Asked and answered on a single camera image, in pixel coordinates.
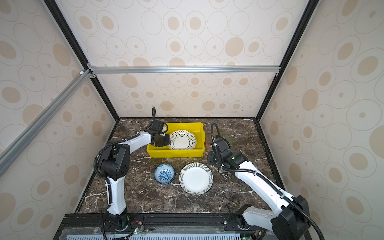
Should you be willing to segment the yellow-rim dotted plate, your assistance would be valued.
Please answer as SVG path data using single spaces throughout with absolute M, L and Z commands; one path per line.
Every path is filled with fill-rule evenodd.
M 197 140 L 193 133 L 186 130 L 178 130 L 170 134 L 169 148 L 171 150 L 193 150 Z

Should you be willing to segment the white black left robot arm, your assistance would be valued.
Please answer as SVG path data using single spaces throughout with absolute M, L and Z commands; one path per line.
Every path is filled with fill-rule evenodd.
M 141 147 L 152 145 L 165 147 L 170 144 L 168 125 L 152 120 L 150 125 L 139 130 L 134 136 L 120 141 L 109 142 L 94 160 L 94 172 L 104 179 L 107 187 L 108 205 L 106 211 L 120 216 L 126 210 L 124 181 L 130 166 L 130 155 Z

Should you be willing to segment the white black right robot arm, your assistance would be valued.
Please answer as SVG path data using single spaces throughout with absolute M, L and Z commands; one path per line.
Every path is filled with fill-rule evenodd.
M 324 234 L 311 218 L 307 200 L 302 196 L 294 197 L 278 187 L 248 158 L 240 152 L 232 152 L 228 141 L 217 135 L 212 138 L 212 151 L 208 162 L 218 166 L 219 171 L 226 171 L 246 183 L 270 207 L 269 210 L 253 206 L 241 211 L 241 218 L 246 226 L 256 226 L 272 231 L 279 240 L 299 240 L 310 228 L 314 228 L 319 239 Z

